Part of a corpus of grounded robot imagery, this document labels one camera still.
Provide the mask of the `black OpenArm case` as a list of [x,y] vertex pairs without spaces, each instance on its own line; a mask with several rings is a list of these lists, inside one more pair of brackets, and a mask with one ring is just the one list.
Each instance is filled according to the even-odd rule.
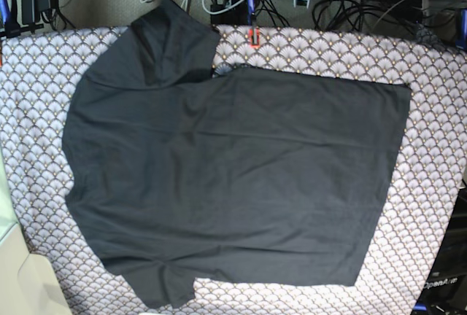
[[466,313],[466,188],[461,188],[413,314]]

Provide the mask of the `beige plastic bin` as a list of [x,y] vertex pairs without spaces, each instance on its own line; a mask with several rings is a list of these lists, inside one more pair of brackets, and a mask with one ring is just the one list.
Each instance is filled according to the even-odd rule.
[[28,250],[1,166],[1,313],[70,314],[52,265]]

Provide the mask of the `blue clamp left edge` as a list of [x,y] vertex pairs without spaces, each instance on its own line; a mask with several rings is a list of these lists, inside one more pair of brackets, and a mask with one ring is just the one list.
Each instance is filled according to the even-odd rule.
[[5,26],[10,17],[10,10],[7,0],[0,0],[1,22]]

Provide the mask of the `dark grey T-shirt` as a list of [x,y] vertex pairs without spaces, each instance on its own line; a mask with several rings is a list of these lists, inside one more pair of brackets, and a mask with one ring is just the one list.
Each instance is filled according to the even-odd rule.
[[193,282],[352,286],[409,115],[404,85],[239,67],[162,1],[83,74],[62,148],[89,247],[151,308]]

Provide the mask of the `blue clamp right edge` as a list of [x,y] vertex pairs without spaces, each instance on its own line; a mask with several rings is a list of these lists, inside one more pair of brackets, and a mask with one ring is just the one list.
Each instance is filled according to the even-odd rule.
[[467,11],[462,9],[456,16],[456,47],[467,50]]

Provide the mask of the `blue clamp edge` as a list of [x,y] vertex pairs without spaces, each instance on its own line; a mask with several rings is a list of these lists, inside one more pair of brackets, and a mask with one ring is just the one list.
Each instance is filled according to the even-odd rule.
[[456,16],[456,47],[467,50],[467,11],[462,9]]
[[0,0],[1,22],[5,26],[10,17],[10,10],[7,0]]

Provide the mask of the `fan-patterned table cloth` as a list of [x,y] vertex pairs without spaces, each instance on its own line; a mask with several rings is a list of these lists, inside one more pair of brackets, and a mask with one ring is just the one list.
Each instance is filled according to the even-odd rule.
[[[466,55],[402,39],[302,28],[221,26],[218,74],[255,66],[412,89],[406,134],[373,240],[353,287],[229,284],[199,279],[178,314],[413,314],[466,169]],[[1,152],[12,207],[31,252],[46,257],[73,314],[137,314],[144,304],[106,272],[64,198],[73,175],[61,149],[82,73],[121,28],[38,34],[2,45]]]

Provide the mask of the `red table clamp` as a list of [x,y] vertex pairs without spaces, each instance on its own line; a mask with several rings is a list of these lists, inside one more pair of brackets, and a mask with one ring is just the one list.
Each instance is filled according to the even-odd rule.
[[260,29],[252,27],[248,34],[249,44],[252,48],[258,49],[260,47]]

